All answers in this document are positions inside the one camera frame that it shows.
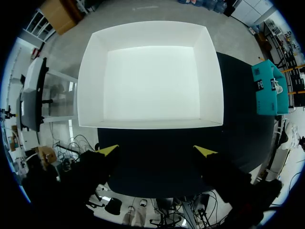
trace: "gray floor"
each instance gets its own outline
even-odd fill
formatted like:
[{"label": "gray floor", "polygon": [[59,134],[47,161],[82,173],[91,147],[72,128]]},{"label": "gray floor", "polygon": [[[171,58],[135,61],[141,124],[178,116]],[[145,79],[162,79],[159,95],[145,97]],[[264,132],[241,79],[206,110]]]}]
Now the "gray floor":
[{"label": "gray floor", "polygon": [[[115,25],[153,20],[184,21],[206,26],[217,52],[228,54],[251,65],[259,63],[258,56],[262,56],[254,36],[249,33],[246,26],[232,17],[228,18],[213,11],[208,11],[203,7],[183,5],[177,3],[176,0],[155,0],[153,2],[149,0],[107,0],[99,6],[96,12],[87,15],[77,26],[62,36],[53,35],[44,46],[41,57],[48,58],[47,65],[50,68],[78,78],[82,56],[93,32]],[[73,96],[69,95],[71,92],[68,90],[68,82],[61,82],[48,76],[45,87],[49,90],[46,90],[45,96],[50,96],[51,88],[57,85],[63,86],[63,92],[55,97],[55,104],[50,108],[45,107],[44,112],[53,115],[69,115],[73,109]],[[68,122],[53,124],[54,138],[60,140],[61,143],[69,143],[71,136],[78,134],[86,136],[92,146],[98,142],[97,129],[79,127],[77,120],[72,120],[70,124]],[[55,142],[51,136],[49,124],[41,125],[39,137],[41,145],[52,146]],[[81,140],[79,142],[85,150],[86,143]],[[258,169],[253,171],[253,177],[256,176]],[[123,201],[123,206],[121,214],[116,217],[110,215],[104,209],[96,209],[95,215],[121,223],[127,207],[132,204],[134,197],[115,194],[111,191],[106,193],[103,191],[100,195],[116,196]],[[217,219],[219,221],[228,213],[231,206],[224,204],[219,196],[217,198]],[[140,200],[140,198],[136,198],[134,205],[138,205]],[[145,225],[151,227],[149,219],[157,219],[158,215],[154,213],[150,200],[148,200],[148,203]],[[214,200],[211,200],[207,209],[208,215],[211,214],[213,207]],[[211,224],[216,222],[215,213],[214,211],[211,216]]]}]

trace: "teal box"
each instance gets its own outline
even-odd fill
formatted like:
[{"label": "teal box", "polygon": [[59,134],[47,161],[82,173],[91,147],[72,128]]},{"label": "teal box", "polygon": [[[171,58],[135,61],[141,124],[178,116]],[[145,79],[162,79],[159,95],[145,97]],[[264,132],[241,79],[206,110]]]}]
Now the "teal box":
[{"label": "teal box", "polygon": [[[259,115],[283,115],[288,113],[289,96],[285,76],[270,61],[252,66],[256,88],[256,111]],[[283,92],[276,93],[275,80]]]}]

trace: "water bottle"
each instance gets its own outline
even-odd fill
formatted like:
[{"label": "water bottle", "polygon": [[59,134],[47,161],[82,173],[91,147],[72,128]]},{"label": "water bottle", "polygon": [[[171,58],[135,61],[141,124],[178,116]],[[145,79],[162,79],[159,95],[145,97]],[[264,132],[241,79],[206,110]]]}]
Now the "water bottle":
[{"label": "water bottle", "polygon": [[225,9],[227,8],[227,3],[223,0],[218,0],[215,5],[214,11],[217,13],[224,13]]},{"label": "water bottle", "polygon": [[205,0],[203,6],[206,7],[208,10],[214,10],[216,3],[217,0]]},{"label": "water bottle", "polygon": [[202,6],[203,4],[203,0],[191,0],[191,2],[194,6],[198,6],[198,7]]},{"label": "water bottle", "polygon": [[179,3],[188,4],[191,3],[191,0],[178,0]]}]

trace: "black tablecloth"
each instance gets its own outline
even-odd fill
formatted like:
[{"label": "black tablecloth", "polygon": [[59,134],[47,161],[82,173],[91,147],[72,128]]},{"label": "black tablecloth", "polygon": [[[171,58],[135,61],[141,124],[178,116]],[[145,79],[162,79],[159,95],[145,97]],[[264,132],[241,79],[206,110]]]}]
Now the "black tablecloth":
[{"label": "black tablecloth", "polygon": [[101,148],[120,146],[119,166],[108,182],[114,192],[142,198],[168,198],[209,190],[211,187],[194,168],[193,145],[226,155],[244,172],[250,172],[267,158],[274,116],[256,114],[251,66],[222,53],[217,56],[224,89],[223,126],[98,129]]}]

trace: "white cardboard box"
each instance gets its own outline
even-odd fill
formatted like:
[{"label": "white cardboard box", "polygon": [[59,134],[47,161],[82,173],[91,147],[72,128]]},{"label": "white cardboard box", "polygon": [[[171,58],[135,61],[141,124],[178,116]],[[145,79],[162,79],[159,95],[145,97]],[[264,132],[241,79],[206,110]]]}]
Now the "white cardboard box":
[{"label": "white cardboard box", "polygon": [[77,105],[80,126],[222,125],[222,78],[207,28],[144,21],[93,33],[81,62]]}]

